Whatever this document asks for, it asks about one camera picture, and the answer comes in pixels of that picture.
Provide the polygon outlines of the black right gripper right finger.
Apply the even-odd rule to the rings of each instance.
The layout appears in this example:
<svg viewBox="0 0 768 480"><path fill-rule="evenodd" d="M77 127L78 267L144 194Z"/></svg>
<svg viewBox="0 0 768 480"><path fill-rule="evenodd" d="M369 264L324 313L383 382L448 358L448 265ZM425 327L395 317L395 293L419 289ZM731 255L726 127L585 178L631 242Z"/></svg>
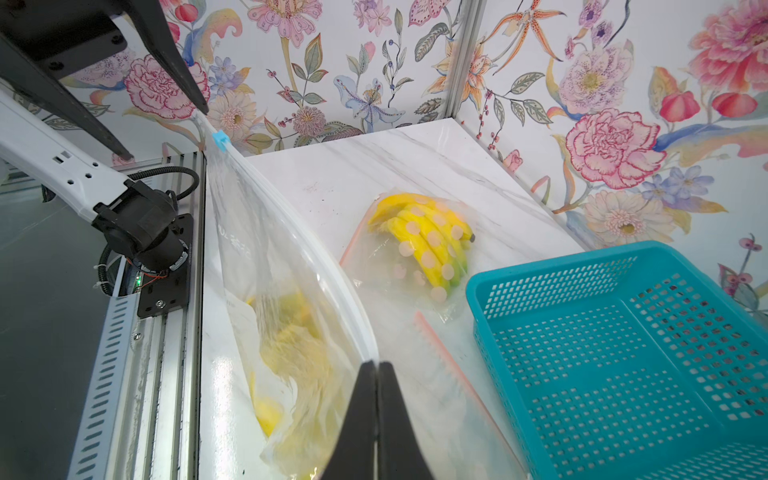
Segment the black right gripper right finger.
<svg viewBox="0 0 768 480"><path fill-rule="evenodd" d="M377 478L433 480L414 433L394 367L378 366Z"/></svg>

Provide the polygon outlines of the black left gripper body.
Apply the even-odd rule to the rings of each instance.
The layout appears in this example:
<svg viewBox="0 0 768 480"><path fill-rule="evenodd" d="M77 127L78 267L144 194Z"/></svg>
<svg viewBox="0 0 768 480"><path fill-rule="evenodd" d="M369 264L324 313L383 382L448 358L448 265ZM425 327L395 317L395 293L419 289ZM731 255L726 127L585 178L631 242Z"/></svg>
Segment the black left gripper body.
<svg viewBox="0 0 768 480"><path fill-rule="evenodd" d="M142 1L3 1L1 75L29 61L63 78L121 56L128 42L115 19L143 9Z"/></svg>

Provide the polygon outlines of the yellow banana bunch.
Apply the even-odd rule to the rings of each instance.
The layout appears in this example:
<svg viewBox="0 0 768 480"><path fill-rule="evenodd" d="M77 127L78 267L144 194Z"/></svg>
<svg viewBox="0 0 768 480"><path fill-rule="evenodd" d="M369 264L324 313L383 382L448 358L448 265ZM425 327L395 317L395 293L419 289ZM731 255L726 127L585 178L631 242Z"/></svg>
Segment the yellow banana bunch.
<svg viewBox="0 0 768 480"><path fill-rule="evenodd" d="M394 241L394 277L409 280L438 305L446 303L470 273L469 251L476 236L455 202L395 193L376 202L367 226L371 233Z"/></svg>
<svg viewBox="0 0 768 480"><path fill-rule="evenodd" d="M329 460L352 386L303 294L254 295L241 333L262 460L286 479L316 479Z"/></svg>

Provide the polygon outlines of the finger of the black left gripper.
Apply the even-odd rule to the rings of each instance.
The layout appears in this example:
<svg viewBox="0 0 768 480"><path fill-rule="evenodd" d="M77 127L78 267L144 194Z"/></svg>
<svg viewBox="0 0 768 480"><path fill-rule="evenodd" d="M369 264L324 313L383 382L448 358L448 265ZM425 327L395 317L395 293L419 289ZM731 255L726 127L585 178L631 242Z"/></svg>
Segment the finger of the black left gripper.
<svg viewBox="0 0 768 480"><path fill-rule="evenodd" d="M114 154L125 160L133 157L74 95L4 34L1 34L1 77L15 91L43 109L77 125Z"/></svg>
<svg viewBox="0 0 768 480"><path fill-rule="evenodd" d="M207 114L207 100L175 47L160 3L155 0L123 0L122 9L130 17L147 50L194 106Z"/></svg>

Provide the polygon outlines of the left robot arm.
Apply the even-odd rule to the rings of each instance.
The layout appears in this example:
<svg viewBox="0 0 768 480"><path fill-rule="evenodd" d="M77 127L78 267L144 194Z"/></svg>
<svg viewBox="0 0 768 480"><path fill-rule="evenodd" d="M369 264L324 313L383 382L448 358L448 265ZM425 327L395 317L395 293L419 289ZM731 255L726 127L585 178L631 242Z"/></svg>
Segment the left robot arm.
<svg viewBox="0 0 768 480"><path fill-rule="evenodd" d="M114 18L125 14L175 94L207 113L203 88L178 52L157 1L4 1L1 77L42 109L69 121L114 154L131 153L69 90L65 76L127 46ZM155 190L84 153L13 97L1 96L1 158L39 181L108 246L160 279L185 266L190 248L175 232L178 195Z"/></svg>

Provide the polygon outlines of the aluminium corner post right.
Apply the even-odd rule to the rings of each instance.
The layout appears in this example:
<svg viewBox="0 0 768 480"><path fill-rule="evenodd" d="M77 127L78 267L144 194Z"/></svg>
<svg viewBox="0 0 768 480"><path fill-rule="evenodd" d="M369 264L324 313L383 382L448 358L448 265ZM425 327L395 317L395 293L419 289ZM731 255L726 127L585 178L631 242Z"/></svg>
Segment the aluminium corner post right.
<svg viewBox="0 0 768 480"><path fill-rule="evenodd" d="M456 38L458 44L454 47L447 76L444 118L455 118L461 108L464 85L469 75L485 6L485 0L462 2L459 15L461 25Z"/></svg>

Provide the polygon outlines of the clear zip-top bag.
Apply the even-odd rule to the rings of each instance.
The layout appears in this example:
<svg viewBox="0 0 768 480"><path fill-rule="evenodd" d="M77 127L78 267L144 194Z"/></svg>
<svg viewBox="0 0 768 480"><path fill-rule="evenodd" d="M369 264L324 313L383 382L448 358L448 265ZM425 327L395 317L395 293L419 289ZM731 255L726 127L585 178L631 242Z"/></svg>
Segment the clear zip-top bag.
<svg viewBox="0 0 768 480"><path fill-rule="evenodd" d="M285 197L202 114L227 314L280 479L524 479L437 329L455 322L466 242L418 199L366 221L336 260Z"/></svg>

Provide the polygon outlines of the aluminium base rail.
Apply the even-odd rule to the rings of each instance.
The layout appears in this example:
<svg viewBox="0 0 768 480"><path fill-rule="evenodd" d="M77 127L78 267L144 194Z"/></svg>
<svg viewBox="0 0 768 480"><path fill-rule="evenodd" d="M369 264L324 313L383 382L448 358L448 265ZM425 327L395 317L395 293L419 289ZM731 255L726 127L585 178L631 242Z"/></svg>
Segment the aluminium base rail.
<svg viewBox="0 0 768 480"><path fill-rule="evenodd" d="M199 476L205 193L201 182L179 203L181 273L117 260L70 479Z"/></svg>

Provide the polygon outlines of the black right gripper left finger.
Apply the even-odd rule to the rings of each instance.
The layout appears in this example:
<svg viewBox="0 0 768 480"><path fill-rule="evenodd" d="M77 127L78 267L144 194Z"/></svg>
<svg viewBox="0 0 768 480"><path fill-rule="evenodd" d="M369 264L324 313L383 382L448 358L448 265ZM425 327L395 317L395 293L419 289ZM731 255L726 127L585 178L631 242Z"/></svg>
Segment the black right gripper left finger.
<svg viewBox="0 0 768 480"><path fill-rule="evenodd" d="M347 412L322 480L366 480L374 478L377 438L377 366L363 363Z"/></svg>

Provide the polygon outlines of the teal plastic basket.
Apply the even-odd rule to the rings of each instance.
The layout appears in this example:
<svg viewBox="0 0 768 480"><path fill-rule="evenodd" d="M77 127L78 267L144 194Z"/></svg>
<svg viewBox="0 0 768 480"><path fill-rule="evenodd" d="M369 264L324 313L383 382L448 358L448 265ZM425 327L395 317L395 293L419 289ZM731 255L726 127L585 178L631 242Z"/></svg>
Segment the teal plastic basket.
<svg viewBox="0 0 768 480"><path fill-rule="evenodd" d="M474 275L474 337L535 479L763 479L767 312L641 242Z"/></svg>

